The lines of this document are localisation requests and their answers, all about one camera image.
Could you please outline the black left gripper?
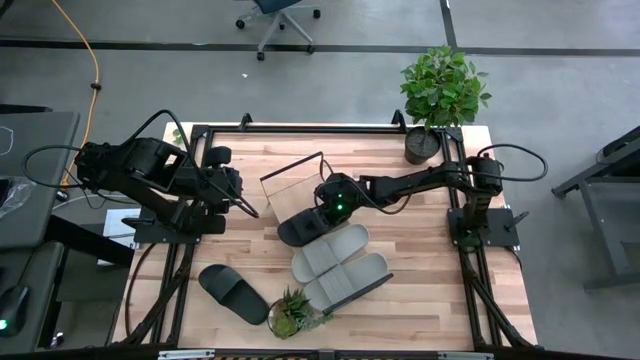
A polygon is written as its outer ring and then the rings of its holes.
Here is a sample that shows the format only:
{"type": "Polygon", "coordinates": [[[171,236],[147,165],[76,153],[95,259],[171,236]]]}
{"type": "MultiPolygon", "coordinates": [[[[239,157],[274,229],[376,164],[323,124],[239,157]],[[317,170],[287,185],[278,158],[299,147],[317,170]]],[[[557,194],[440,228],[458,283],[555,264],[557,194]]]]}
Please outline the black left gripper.
{"type": "Polygon", "coordinates": [[[217,146],[204,152],[200,169],[205,180],[200,184],[199,199],[207,205],[220,209],[223,202],[240,204],[242,179],[239,172],[228,167],[232,151],[226,146],[217,146]]]}

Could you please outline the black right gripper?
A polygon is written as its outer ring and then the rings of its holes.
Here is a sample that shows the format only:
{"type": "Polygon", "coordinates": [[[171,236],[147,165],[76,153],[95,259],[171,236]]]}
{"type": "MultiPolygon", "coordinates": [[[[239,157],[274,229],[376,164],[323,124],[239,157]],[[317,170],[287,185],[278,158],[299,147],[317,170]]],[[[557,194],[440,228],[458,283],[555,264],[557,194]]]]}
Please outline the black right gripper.
{"type": "Polygon", "coordinates": [[[318,219],[319,212],[328,223],[321,226],[320,235],[327,234],[334,226],[347,221],[356,209],[358,195],[352,178],[344,173],[330,175],[314,190],[314,202],[316,207],[305,209],[303,219],[305,222],[314,222],[318,219]]]}

